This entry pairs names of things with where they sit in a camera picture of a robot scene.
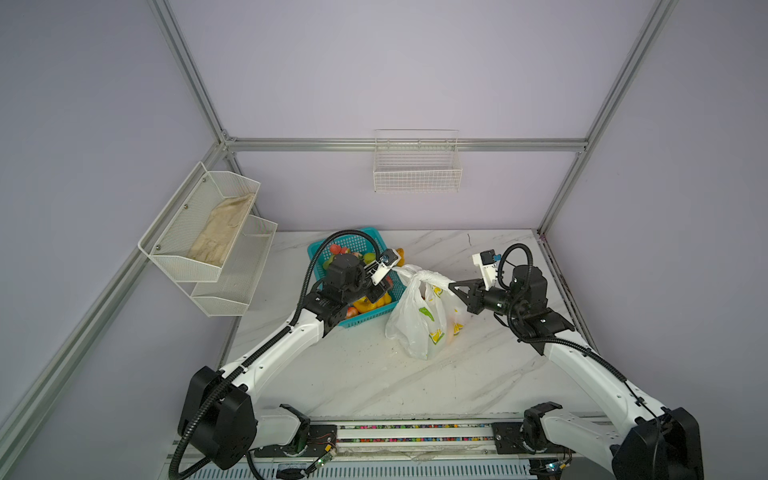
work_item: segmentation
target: gray wall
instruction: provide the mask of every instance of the gray wall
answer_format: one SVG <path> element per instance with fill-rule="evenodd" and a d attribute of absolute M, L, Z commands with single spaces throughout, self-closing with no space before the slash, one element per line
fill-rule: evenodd
<path fill-rule="evenodd" d="M 574 154 L 462 152 L 462 185 L 455 194 L 378 194 L 372 157 L 240 152 L 237 161 L 243 175 L 261 182 L 259 212 L 281 230 L 451 230 L 536 227 Z"/>
<path fill-rule="evenodd" d="M 144 0 L 2 8 L 0 422 L 213 141 Z M 150 267 L 14 478 L 156 475 L 229 324 Z"/>
<path fill-rule="evenodd" d="M 548 239 L 601 353 L 702 429 L 765 445 L 768 4 L 682 0 Z"/>
<path fill-rule="evenodd" d="M 377 128 L 584 137 L 653 3 L 171 1 L 230 134 L 345 138 Z M 458 195 L 374 194 L 372 157 L 238 160 L 281 230 L 494 229 L 536 227 L 573 154 L 462 152 Z"/>

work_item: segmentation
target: black cable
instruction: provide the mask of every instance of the black cable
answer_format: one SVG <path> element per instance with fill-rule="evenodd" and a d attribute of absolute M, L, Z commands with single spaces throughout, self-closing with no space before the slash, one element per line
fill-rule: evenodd
<path fill-rule="evenodd" d="M 331 449 L 336 447 L 336 445 L 331 442 L 327 442 L 327 445 L 330 445 Z M 315 458 L 315 461 L 310 463 L 310 465 L 306 468 L 286 468 L 284 470 L 279 470 L 275 476 L 281 480 L 300 480 L 301 478 L 308 477 L 318 469 L 318 463 L 320 463 L 321 467 L 323 466 L 321 461 L 323 458 L 325 458 L 326 455 L 328 455 L 328 452 L 330 452 L 330 449 L 326 450 L 319 457 Z"/>
<path fill-rule="evenodd" d="M 367 233 L 361 232 L 360 230 L 339 230 L 336 233 L 332 233 L 330 237 L 326 238 L 318 247 L 317 251 L 315 252 L 315 255 L 310 260 L 310 266 L 306 269 L 306 276 L 304 277 L 304 283 L 301 286 L 301 295 L 299 295 L 299 302 L 296 304 L 296 312 L 293 314 L 293 318 L 291 319 L 289 325 L 294 326 L 299 321 L 299 315 L 301 315 L 301 310 L 304 308 L 304 296 L 306 296 L 306 289 L 310 287 L 310 282 L 312 281 L 312 274 L 315 270 L 315 265 L 317 265 L 317 260 L 320 258 L 320 254 L 323 253 L 323 251 L 326 249 L 326 247 L 333 242 L 335 239 L 342 237 L 344 235 L 357 235 L 358 237 L 362 237 L 366 240 L 368 240 L 371 245 L 373 245 L 373 251 L 376 253 L 376 260 L 379 260 L 379 257 L 381 256 L 381 250 L 379 249 L 379 245 L 376 244 L 376 241 Z"/>
<path fill-rule="evenodd" d="M 572 349 L 578 350 L 579 352 L 585 354 L 589 358 L 593 359 L 595 362 L 599 363 L 603 368 L 605 368 L 608 372 L 611 372 L 613 376 L 615 376 L 617 379 L 619 379 L 619 382 L 626 382 L 627 377 L 624 376 L 619 370 L 612 366 L 606 359 L 599 356 L 597 353 L 595 353 L 591 348 L 583 345 L 579 345 L 576 342 L 572 342 L 570 340 L 566 339 L 559 339 L 557 337 L 542 337 L 537 339 L 522 339 L 518 338 L 518 342 L 523 343 L 557 343 L 558 345 L 565 345 L 569 346 Z"/>
<path fill-rule="evenodd" d="M 496 321 L 499 322 L 503 327 L 509 328 L 509 325 L 504 323 L 504 320 L 502 320 L 502 318 L 500 316 L 498 316 L 498 313 L 493 312 L 493 318 L 495 318 Z"/>
<path fill-rule="evenodd" d="M 253 477 L 256 480 L 264 480 L 264 477 L 261 476 L 258 470 L 256 470 L 256 464 L 253 463 L 253 452 L 248 451 L 245 452 L 245 459 L 248 462 L 248 468 L 250 468 L 250 474 L 253 475 Z"/>
<path fill-rule="evenodd" d="M 627 384 L 626 382 L 624 382 L 624 385 L 625 385 L 625 386 L 626 386 L 626 387 L 629 389 L 630 393 L 631 393 L 631 394 L 632 394 L 632 396 L 635 398 L 635 400 L 636 400 L 636 402 L 635 402 L 635 403 L 637 403 L 638 405 L 640 405 L 640 406 L 642 406 L 644 409 L 646 409 L 646 410 L 648 411 L 648 413 L 650 413 L 650 416 L 654 417 L 654 420 L 656 420 L 656 428 L 658 429 L 658 432 L 656 433 L 656 442 L 655 442 L 655 445 L 654 445 L 654 460 L 653 460 L 653 463 L 651 464 L 651 467 L 650 467 L 650 470 L 651 470 L 651 472 L 652 472 L 651 474 L 653 475 L 653 474 L 655 474 L 655 473 L 656 473 L 656 454 L 658 453 L 658 450 L 659 450 L 659 441 L 661 440 L 661 437 L 662 437 L 662 434 L 661 434 L 661 419 L 660 419 L 661 415 L 659 415 L 659 416 L 656 416 L 656 414 L 655 414 L 655 413 L 653 413 L 653 412 L 652 412 L 652 411 L 651 411 L 651 410 L 648 408 L 648 406 L 647 406 L 647 405 L 645 405 L 645 400 L 644 400 L 644 399 L 642 399 L 641 397 L 637 396 L 637 394 L 636 394 L 636 393 L 635 393 L 635 392 L 632 390 L 632 388 L 630 388 L 629 384 Z"/>
<path fill-rule="evenodd" d="M 310 293 L 316 292 L 317 289 L 320 287 L 320 284 L 323 283 L 323 280 L 325 280 L 325 277 L 321 278 L 320 280 L 317 280 L 313 285 L 312 288 L 310 288 Z"/>
<path fill-rule="evenodd" d="M 565 345 L 569 346 L 572 349 L 576 349 L 579 352 L 585 354 L 589 358 L 593 359 L 595 362 L 599 363 L 601 366 L 603 366 L 608 372 L 611 372 L 613 376 L 615 376 L 617 379 L 619 379 L 620 382 L 624 384 L 624 386 L 627 387 L 627 390 L 629 390 L 629 393 L 632 394 L 632 396 L 635 398 L 635 403 L 639 406 L 642 406 L 644 409 L 650 413 L 650 416 L 654 417 L 654 420 L 656 421 L 656 427 L 658 428 L 658 432 L 656 434 L 656 444 L 654 446 L 654 457 L 653 457 L 653 463 L 651 464 L 651 471 L 653 474 L 656 472 L 656 455 L 658 453 L 659 449 L 659 442 L 661 441 L 661 420 L 658 416 L 656 416 L 655 413 L 653 413 L 648 406 L 645 404 L 645 400 L 641 397 L 637 396 L 637 393 L 634 392 L 634 390 L 629 386 L 627 383 L 627 377 L 624 376 L 621 372 L 618 371 L 618 369 L 614 366 L 612 366 L 606 359 L 599 356 L 597 353 L 595 353 L 592 349 L 589 347 L 585 347 L 583 345 L 579 345 L 578 343 L 572 342 L 570 340 L 566 339 L 559 339 L 559 338 L 540 338 L 540 339 L 522 339 L 518 338 L 519 342 L 523 343 L 557 343 L 558 345 Z"/>
<path fill-rule="evenodd" d="M 371 243 L 371 245 L 373 245 L 373 250 L 376 252 L 376 260 L 378 260 L 381 256 L 381 250 L 376 244 L 376 241 L 370 235 L 365 232 L 361 232 L 360 230 L 340 230 L 326 238 L 323 243 L 320 244 L 320 247 L 317 249 L 317 252 L 315 252 L 314 257 L 310 261 L 310 266 L 306 270 L 304 283 L 301 287 L 301 295 L 299 297 L 299 302 L 296 305 L 296 312 L 293 314 L 293 319 L 290 321 L 290 326 L 296 325 L 296 323 L 299 321 L 301 310 L 304 308 L 304 296 L 306 295 L 307 288 L 309 288 L 312 274 L 320 254 L 328 246 L 329 243 L 343 235 L 358 235 L 365 238 Z M 214 390 L 210 393 L 210 395 L 203 401 L 203 403 L 200 405 L 200 408 L 197 409 L 197 412 L 195 412 L 194 417 L 192 417 L 190 422 L 187 423 L 184 434 L 181 436 L 178 445 L 176 445 L 176 450 L 170 458 L 170 466 L 168 467 L 168 478 L 170 480 L 184 480 L 185 478 L 192 476 L 195 472 L 210 462 L 209 458 L 203 458 L 198 463 L 192 465 L 183 472 L 179 472 L 179 465 L 181 465 L 181 459 L 184 457 L 184 451 L 187 450 L 189 442 L 192 439 L 192 435 L 195 433 L 195 430 L 197 430 L 197 426 L 200 424 L 200 421 L 203 419 L 205 414 L 208 413 L 208 410 L 210 410 L 210 407 L 213 406 L 215 401 L 223 396 L 224 391 L 230 385 L 232 385 L 232 382 L 235 380 L 235 378 L 243 373 L 245 368 L 249 367 L 253 362 L 256 362 L 260 356 L 262 356 L 268 349 L 272 348 L 272 346 L 274 346 L 278 340 L 282 339 L 285 335 L 290 333 L 290 331 L 291 328 L 286 326 L 277 334 L 275 334 L 275 336 L 273 336 L 271 339 L 267 340 L 256 352 L 246 358 L 240 364 L 240 366 L 235 368 L 232 373 L 230 373 L 219 385 L 217 385 L 216 388 L 214 388 Z"/>
<path fill-rule="evenodd" d="M 499 268 L 496 271 L 496 281 L 498 282 L 498 285 L 504 290 L 511 290 L 510 286 L 504 283 L 504 264 L 507 262 L 507 257 L 509 254 L 518 248 L 525 252 L 525 259 L 526 263 L 528 264 L 528 270 L 525 273 L 525 285 L 523 285 L 524 290 L 528 288 L 528 284 L 531 281 L 531 271 L 533 270 L 533 253 L 531 253 L 531 249 L 528 248 L 528 245 L 524 243 L 515 243 L 507 247 L 507 250 L 504 250 L 504 253 L 502 253 L 502 258 L 498 262 Z"/>
<path fill-rule="evenodd" d="M 194 435 L 198 424 L 200 424 L 200 421 L 203 419 L 205 414 L 208 413 L 210 407 L 214 405 L 215 401 L 223 396 L 227 387 L 232 385 L 232 382 L 235 380 L 235 378 L 237 378 L 245 370 L 245 368 L 255 362 L 268 349 L 277 343 L 278 340 L 282 339 L 288 333 L 290 333 L 290 328 L 285 327 L 277 334 L 275 334 L 275 336 L 273 336 L 271 339 L 267 340 L 256 352 L 253 352 L 248 358 L 245 359 L 245 361 L 243 361 L 240 366 L 235 368 L 232 373 L 230 373 L 224 380 L 222 380 L 222 382 L 219 383 L 216 388 L 214 388 L 213 392 L 211 392 L 210 395 L 203 401 L 202 405 L 200 405 L 200 408 L 197 409 L 197 412 L 195 412 L 194 417 L 192 417 L 190 422 L 187 423 L 187 427 L 184 429 L 184 434 L 181 436 L 178 445 L 176 445 L 176 450 L 174 451 L 173 456 L 170 458 L 170 466 L 168 467 L 168 478 L 170 480 L 184 480 L 185 478 L 192 476 L 195 472 L 210 462 L 209 458 L 203 458 L 198 463 L 192 465 L 183 472 L 179 472 L 179 465 L 181 464 L 181 459 L 184 457 L 184 451 L 187 450 L 187 446 L 192 439 L 192 435 Z"/>

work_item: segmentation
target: yellow bell pepper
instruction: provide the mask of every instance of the yellow bell pepper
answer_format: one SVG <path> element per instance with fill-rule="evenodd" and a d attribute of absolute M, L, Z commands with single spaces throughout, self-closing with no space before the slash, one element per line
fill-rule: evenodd
<path fill-rule="evenodd" d="M 376 310 L 377 308 L 381 306 L 389 305 L 390 303 L 392 303 L 392 297 L 388 293 L 385 293 L 384 296 L 381 297 L 379 301 L 376 303 L 371 303 L 371 301 L 368 300 L 368 297 L 364 296 L 363 298 L 361 298 L 360 300 L 357 300 L 352 305 L 355 308 L 357 308 L 358 312 L 368 313 L 371 310 Z"/>
<path fill-rule="evenodd" d="M 360 313 L 368 313 L 371 310 L 376 308 L 376 305 L 370 302 L 368 300 L 367 296 L 364 296 L 360 300 L 357 300 L 355 303 L 352 304 L 355 308 L 357 308 L 357 311 Z"/>

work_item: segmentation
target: aluminum frame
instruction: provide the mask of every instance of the aluminum frame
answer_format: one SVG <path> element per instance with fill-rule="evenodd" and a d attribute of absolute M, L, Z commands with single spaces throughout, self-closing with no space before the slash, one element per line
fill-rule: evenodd
<path fill-rule="evenodd" d="M 587 147 L 584 152 L 577 153 L 576 158 L 571 164 L 571 168 L 565 175 L 562 184 L 558 188 L 558 192 L 552 199 L 552 203 L 547 209 L 547 213 L 541 220 L 538 232 L 541 235 L 545 235 L 554 223 L 554 219 L 560 213 L 560 209 L 568 199 L 568 195 L 573 190 L 576 180 L 578 180 L 581 172 L 584 171 L 584 167 L 587 166 L 587 162 L 592 157 L 592 152 L 600 143 L 600 139 L 603 137 L 608 124 L 611 122 L 619 104 L 627 94 L 629 87 L 632 85 L 632 81 L 637 77 L 637 71 L 643 63 L 643 60 L 647 57 L 650 47 L 653 46 L 654 41 L 658 38 L 662 28 L 667 23 L 668 18 L 672 14 L 677 0 L 657 0 L 654 7 L 651 9 L 648 18 L 646 18 L 643 28 L 637 39 L 632 45 L 632 49 L 624 61 L 619 75 L 614 80 L 614 84 L 611 87 L 611 91 L 603 102 L 603 106 L 600 108 L 597 117 L 592 122 L 592 126 L 587 134 Z"/>
<path fill-rule="evenodd" d="M 154 13 L 163 36 L 168 43 L 184 80 L 191 90 L 194 99 L 212 135 L 214 145 L 207 152 L 203 163 L 206 168 L 215 165 L 219 160 L 225 160 L 232 171 L 240 174 L 235 152 L 238 151 L 374 151 L 375 139 L 372 138 L 243 138 L 230 137 L 223 129 L 216 113 L 213 102 L 205 88 L 200 72 L 192 59 L 192 55 L 184 40 L 179 24 L 168 3 L 168 0 L 147 0 Z M 464 151 L 573 151 L 576 157 L 568 174 L 563 180 L 557 194 L 551 202 L 541 225 L 538 228 L 539 244 L 546 253 L 545 258 L 553 273 L 555 282 L 566 306 L 579 328 L 580 333 L 594 348 L 594 341 L 587 329 L 581 313 L 578 311 L 562 273 L 554 261 L 551 249 L 547 244 L 545 234 L 551 228 L 569 193 L 573 190 L 576 180 L 584 170 L 592 152 L 602 138 L 607 126 L 614 116 L 618 105 L 627 93 L 632 81 L 637 76 L 638 68 L 647 56 L 654 40 L 660 34 L 666 20 L 674 10 L 677 0 L 657 0 L 649 14 L 641 33 L 638 35 L 627 60 L 624 62 L 619 75 L 606 97 L 597 117 L 589 130 L 587 138 L 480 138 L 460 139 L 458 147 Z M 153 228 L 161 232 L 164 223 L 170 221 L 173 212 L 179 207 L 188 189 L 197 182 L 199 175 L 190 175 L 187 182 L 180 187 L 171 198 Z M 32 387 L 11 413 L 8 420 L 0 428 L 0 480 L 6 478 L 16 466 L 18 460 L 34 440 L 45 421 L 50 416 L 57 401 L 61 398 L 73 376 L 80 369 L 94 345 L 109 327 L 120 307 L 133 290 L 141 272 L 149 260 L 138 248 L 125 260 L 119 271 L 99 295 L 83 320 L 74 332 L 67 338 L 64 345 L 56 353 L 43 373 L 37 378 Z M 221 362 L 227 357 L 228 346 L 231 345 L 240 317 L 233 320 L 232 330 L 223 346 Z"/>
<path fill-rule="evenodd" d="M 206 168 L 212 168 L 223 159 L 225 151 L 223 144 L 214 144 L 202 160 L 203 165 Z M 150 240 L 164 230 L 203 173 L 204 170 L 198 168 L 179 187 L 152 223 L 150 227 L 152 234 L 148 235 Z M 136 286 L 141 272 L 148 264 L 149 259 L 138 247 L 135 247 L 83 320 L 3 424 L 0 429 L 0 478 L 7 477 L 13 471 L 18 460 L 48 420 L 58 400 L 66 392 L 74 375 L 117 316 Z"/>
<path fill-rule="evenodd" d="M 392 140 L 390 146 L 409 146 L 413 140 Z M 371 151 L 375 138 L 231 138 L 224 142 L 232 152 L 237 151 Z M 421 140 L 422 145 L 445 144 L 444 140 Z M 584 138 L 459 138 L 460 151 L 573 151 L 587 147 Z"/>

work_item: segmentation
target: wall-mounted shelf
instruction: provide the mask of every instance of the wall-mounted shelf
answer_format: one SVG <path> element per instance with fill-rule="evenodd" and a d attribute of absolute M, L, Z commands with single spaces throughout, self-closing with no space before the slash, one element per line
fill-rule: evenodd
<path fill-rule="evenodd" d="M 380 193 L 458 192 L 458 130 L 377 130 L 373 189 Z"/>
<path fill-rule="evenodd" d="M 151 241 L 150 228 L 139 249 L 208 316 L 243 315 L 253 299 L 269 253 L 277 223 L 250 215 L 259 182 L 229 171 L 202 169 L 184 203 L 159 237 Z M 241 199 L 237 212 L 215 230 L 216 253 L 197 258 L 198 237 L 211 212 L 227 199 Z"/>

